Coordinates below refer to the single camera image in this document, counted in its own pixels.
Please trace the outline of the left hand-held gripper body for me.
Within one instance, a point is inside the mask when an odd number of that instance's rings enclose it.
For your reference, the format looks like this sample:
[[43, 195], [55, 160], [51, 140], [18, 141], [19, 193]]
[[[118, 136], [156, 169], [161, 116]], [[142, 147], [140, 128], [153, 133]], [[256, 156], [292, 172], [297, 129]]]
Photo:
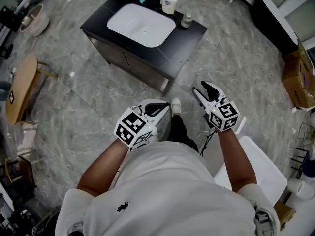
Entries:
[[145, 114], [145, 106], [149, 103], [165, 102], [146, 99], [136, 106], [127, 108], [119, 117], [113, 134], [129, 148], [143, 144], [157, 131], [157, 126], [151, 125], [151, 116]]

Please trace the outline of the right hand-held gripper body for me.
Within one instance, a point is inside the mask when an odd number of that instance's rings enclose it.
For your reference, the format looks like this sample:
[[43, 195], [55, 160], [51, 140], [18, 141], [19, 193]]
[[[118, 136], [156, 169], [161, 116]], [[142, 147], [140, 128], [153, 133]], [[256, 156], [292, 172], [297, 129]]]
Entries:
[[221, 101], [208, 103], [205, 111], [209, 116], [208, 122], [221, 132], [234, 127], [240, 115], [235, 103], [226, 97]]

